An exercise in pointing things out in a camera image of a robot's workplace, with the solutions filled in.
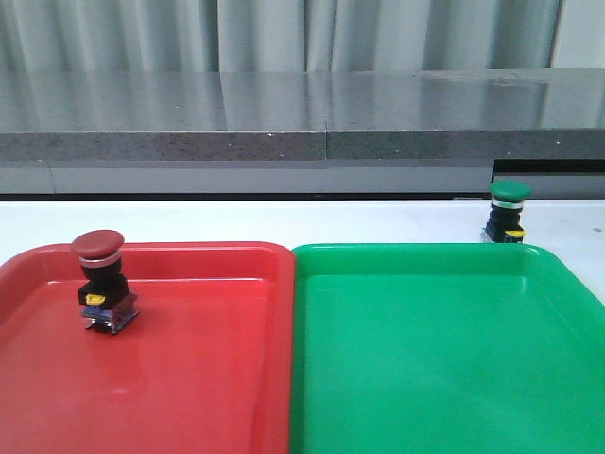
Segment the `silver ring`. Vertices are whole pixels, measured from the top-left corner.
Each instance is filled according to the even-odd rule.
[[[518,210],[519,208],[523,208],[523,201],[499,201],[497,198],[492,197],[492,205],[509,210]]]
[[[79,258],[79,263],[82,265],[82,267],[84,268],[103,268],[103,267],[107,267],[108,265],[112,265],[115,262],[117,262],[120,259],[120,250],[118,249],[116,252],[112,253],[111,255],[108,255],[107,257],[103,257],[103,258]]]

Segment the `green push button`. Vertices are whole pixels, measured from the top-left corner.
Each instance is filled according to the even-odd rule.
[[[524,201],[531,195],[531,188],[518,182],[497,182],[490,184],[490,192],[499,201]]]

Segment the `red push button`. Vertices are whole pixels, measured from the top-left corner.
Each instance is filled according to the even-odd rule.
[[[123,244],[124,237],[115,230],[94,230],[77,237],[71,250],[83,259],[96,260],[115,253]]]

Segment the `gray curtain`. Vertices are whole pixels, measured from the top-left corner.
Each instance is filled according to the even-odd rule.
[[[0,69],[602,67],[603,0],[0,0]]]

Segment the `granite countertop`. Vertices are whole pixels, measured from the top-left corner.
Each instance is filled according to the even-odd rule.
[[[493,169],[502,159],[600,160],[604,99],[600,69],[5,71],[0,173],[38,168],[56,186],[54,169],[99,163]],[[10,184],[22,180],[10,175]]]

